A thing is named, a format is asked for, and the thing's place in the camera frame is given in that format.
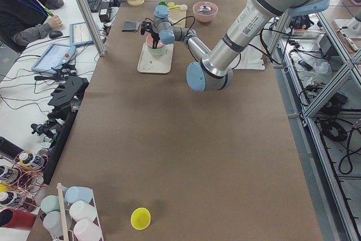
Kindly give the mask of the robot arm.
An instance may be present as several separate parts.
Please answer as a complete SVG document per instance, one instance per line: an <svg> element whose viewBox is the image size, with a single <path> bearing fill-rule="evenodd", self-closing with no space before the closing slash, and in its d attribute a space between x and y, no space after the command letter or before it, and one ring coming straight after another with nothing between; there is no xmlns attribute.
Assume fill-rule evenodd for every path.
<svg viewBox="0 0 361 241"><path fill-rule="evenodd" d="M142 22L142 33L149 32L153 47L158 42L170 45L181 41L189 49L195 61L186 72L188 86L193 91L222 90L230 85L233 71L230 64L249 45L268 21L287 12L290 16L321 12L331 0L248 0L245 8L227 30L226 34L210 50L191 28L175 27L169 21L169 9L158 5L153 22Z"/></svg>

